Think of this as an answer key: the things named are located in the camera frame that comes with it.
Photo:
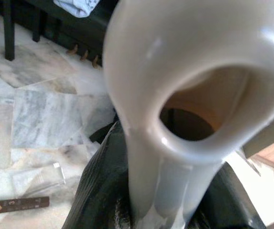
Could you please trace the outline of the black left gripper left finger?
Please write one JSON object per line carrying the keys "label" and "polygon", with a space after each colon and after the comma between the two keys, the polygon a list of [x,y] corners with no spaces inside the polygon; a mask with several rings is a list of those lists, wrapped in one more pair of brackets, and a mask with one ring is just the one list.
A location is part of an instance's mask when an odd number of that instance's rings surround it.
{"label": "black left gripper left finger", "polygon": [[128,162],[120,121],[85,167],[64,229],[131,229]]}

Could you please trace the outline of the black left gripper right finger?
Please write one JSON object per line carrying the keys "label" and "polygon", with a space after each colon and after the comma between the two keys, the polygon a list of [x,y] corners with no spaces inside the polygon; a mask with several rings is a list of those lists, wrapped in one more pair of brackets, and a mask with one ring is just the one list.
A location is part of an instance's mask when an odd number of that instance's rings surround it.
{"label": "black left gripper right finger", "polygon": [[228,163],[211,181],[190,229],[265,229],[242,183]]}

